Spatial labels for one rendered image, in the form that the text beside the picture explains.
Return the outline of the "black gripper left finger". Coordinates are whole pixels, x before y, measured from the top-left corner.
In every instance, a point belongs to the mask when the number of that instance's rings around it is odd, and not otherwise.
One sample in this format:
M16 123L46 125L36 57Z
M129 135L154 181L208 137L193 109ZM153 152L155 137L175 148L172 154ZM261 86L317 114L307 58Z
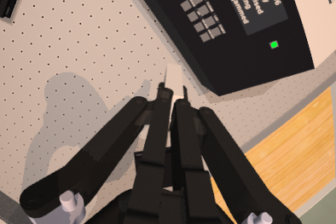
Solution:
M64 167L27 187L19 201L32 223L80 224L85 206L149 125L123 224L158 224L173 91L174 64L167 63L154 101L133 97Z

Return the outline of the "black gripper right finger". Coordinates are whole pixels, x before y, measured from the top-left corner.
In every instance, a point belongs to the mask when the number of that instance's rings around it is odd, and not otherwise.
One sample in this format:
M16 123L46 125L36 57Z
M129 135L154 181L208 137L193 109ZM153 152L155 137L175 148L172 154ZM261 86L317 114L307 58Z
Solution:
M223 224L202 157L237 224L302 224L269 191L216 113L191 106L182 66L175 64L170 122L172 191L184 190L187 224Z

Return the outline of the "beige lab instrument with lid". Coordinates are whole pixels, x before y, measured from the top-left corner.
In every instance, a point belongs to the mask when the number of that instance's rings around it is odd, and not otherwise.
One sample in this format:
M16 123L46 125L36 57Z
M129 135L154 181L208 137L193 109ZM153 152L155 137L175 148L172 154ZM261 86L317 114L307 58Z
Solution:
M144 0L217 96L316 69L336 49L336 0Z

